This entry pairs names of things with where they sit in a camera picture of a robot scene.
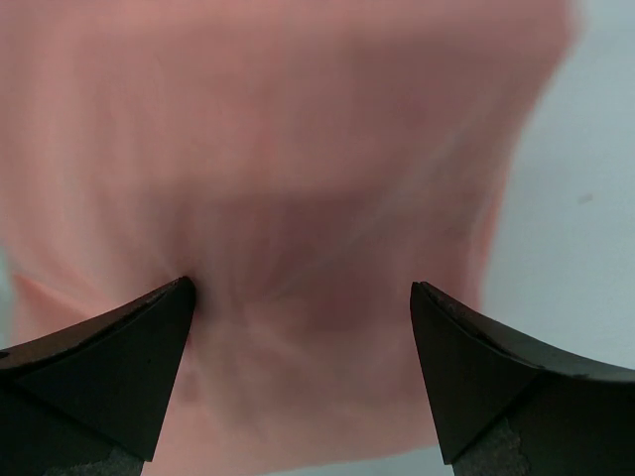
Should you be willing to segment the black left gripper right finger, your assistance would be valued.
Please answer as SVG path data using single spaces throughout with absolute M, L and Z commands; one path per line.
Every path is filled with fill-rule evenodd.
M 456 475 L 633 476 L 634 373 L 497 322 L 428 283 L 411 317 Z

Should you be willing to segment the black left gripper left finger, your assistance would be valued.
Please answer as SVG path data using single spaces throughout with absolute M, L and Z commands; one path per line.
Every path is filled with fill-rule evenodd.
M 4 476 L 139 475 L 154 457 L 191 329 L 179 278 L 1 352 Z

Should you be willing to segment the pink t-shirt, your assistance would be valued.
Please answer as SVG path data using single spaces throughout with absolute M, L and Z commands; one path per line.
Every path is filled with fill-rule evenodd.
M 149 475 L 434 445 L 409 311 L 475 305 L 572 1 L 5 1 L 1 245 L 29 340 L 180 276 Z

